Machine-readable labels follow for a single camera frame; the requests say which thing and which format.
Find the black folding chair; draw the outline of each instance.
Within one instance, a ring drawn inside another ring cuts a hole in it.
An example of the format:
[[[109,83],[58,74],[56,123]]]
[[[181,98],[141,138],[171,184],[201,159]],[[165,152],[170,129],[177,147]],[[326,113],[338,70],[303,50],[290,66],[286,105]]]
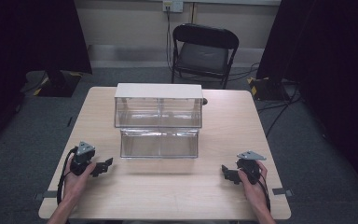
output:
[[[223,89],[226,88],[229,71],[240,44],[236,35],[226,29],[186,23],[173,30],[172,38],[172,83],[177,71],[180,77],[182,73],[189,73],[219,78]],[[183,43],[180,51],[178,42]]]

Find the transparent box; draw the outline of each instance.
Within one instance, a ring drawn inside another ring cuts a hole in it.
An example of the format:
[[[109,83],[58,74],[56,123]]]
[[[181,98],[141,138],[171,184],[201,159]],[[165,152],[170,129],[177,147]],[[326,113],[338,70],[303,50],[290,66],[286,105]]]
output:
[[[117,128],[201,128],[200,85],[119,83]]]
[[[200,85],[119,83],[115,127],[122,158],[197,158]]]
[[[199,129],[121,129],[121,158],[197,158]]]

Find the human arm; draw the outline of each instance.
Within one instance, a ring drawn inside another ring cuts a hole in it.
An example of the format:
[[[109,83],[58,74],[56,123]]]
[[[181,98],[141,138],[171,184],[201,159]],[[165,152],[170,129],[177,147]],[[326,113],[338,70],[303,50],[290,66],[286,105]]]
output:
[[[71,162],[72,158],[69,159],[68,165],[65,167],[65,173],[67,175],[64,182],[62,201],[51,215],[48,224],[63,224],[66,222],[86,188],[87,179],[89,178],[90,173],[96,166],[96,163],[92,162],[87,166],[82,175],[74,175],[69,169],[69,164],[71,164]]]
[[[256,161],[256,163],[260,167],[260,174],[264,177],[260,176],[260,183],[266,186],[265,178],[267,178],[267,168],[261,163],[261,161]],[[272,218],[269,209],[267,208],[267,201],[264,189],[257,183],[252,185],[246,173],[242,170],[238,171],[238,175],[243,184],[245,198],[249,201],[252,206],[252,210],[257,216],[257,220],[260,224],[274,224],[275,220]]]

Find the chair seat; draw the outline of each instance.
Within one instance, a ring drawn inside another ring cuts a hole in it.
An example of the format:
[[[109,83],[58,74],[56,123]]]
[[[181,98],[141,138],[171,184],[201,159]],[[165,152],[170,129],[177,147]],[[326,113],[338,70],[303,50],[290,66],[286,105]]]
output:
[[[224,75],[227,69],[227,57],[227,49],[185,43],[176,66],[179,69]]]

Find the electrical outlet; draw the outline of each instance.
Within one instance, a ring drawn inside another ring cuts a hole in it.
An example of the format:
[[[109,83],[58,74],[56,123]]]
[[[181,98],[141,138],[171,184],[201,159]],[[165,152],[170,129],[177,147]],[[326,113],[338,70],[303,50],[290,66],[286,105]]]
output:
[[[183,1],[163,1],[162,11],[183,12]]]
[[[172,3],[172,11],[173,12],[183,12],[183,2],[182,1],[174,1]]]
[[[162,1],[162,11],[173,11],[172,1]]]

